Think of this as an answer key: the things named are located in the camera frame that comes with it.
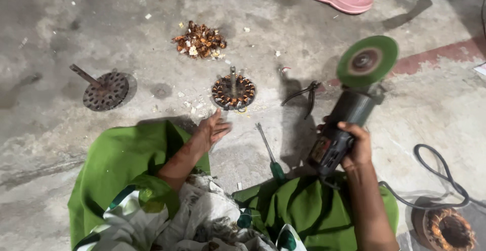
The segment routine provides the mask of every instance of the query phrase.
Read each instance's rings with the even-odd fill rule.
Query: green grinding disc
[[[397,57],[398,44],[393,38],[368,37],[344,53],[337,66],[337,77],[348,87],[368,86],[384,78],[395,65]]]

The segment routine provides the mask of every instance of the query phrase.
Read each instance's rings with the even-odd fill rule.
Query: person's left hand
[[[214,143],[227,135],[230,131],[231,124],[225,123],[224,120],[221,119],[221,109],[217,109],[212,116],[199,123],[193,138],[205,152],[208,152]]]

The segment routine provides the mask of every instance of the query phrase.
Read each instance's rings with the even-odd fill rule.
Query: pile of copper scrap
[[[218,47],[226,48],[226,40],[218,34],[218,30],[204,24],[197,25],[193,21],[189,22],[185,35],[174,37],[172,41],[177,43],[179,53],[192,58],[205,58],[211,55],[211,50],[214,52]]]
[[[453,208],[430,210],[424,225],[434,249],[470,251],[474,248],[474,231],[471,225]]]
[[[212,88],[212,97],[217,105],[227,110],[241,110],[255,99],[255,85],[246,77],[236,75],[237,95],[231,94],[230,75],[220,78]]]

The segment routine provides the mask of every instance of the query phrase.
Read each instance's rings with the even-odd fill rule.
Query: metal shaft
[[[270,147],[268,145],[267,139],[265,138],[264,131],[261,129],[260,123],[257,123],[255,125],[257,126],[257,129],[260,132],[261,137],[264,139],[265,146],[267,146],[268,154],[270,155],[270,160],[272,161],[272,163],[275,163],[276,162],[275,161],[275,158],[273,157],[273,154],[272,154],[272,151],[270,150]]]
[[[231,66],[229,68],[229,80],[231,81],[231,93],[233,97],[236,97],[236,67]]]
[[[69,68],[73,72],[75,72],[76,74],[78,74],[80,77],[82,77],[84,80],[88,81],[91,85],[93,85],[93,87],[95,87],[95,88],[101,87],[100,82],[96,81],[96,79],[94,79],[93,77],[91,77],[91,75],[87,74],[81,68],[79,68],[78,66],[76,66],[76,64],[72,64],[71,66],[69,66]]]

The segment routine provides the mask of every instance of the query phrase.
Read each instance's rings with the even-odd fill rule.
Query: patterned white fabric
[[[180,208],[173,220],[169,220],[167,206],[159,213],[145,212],[138,196],[139,191],[134,190],[113,209],[106,210],[103,215],[106,223],[94,228],[88,236],[98,240],[77,251],[277,250],[275,244],[257,231],[238,228],[241,213],[238,205],[211,176],[188,177],[179,192]],[[289,229],[287,226],[296,236],[290,225],[284,229]],[[295,240],[299,243],[294,250],[305,250],[298,236]]]

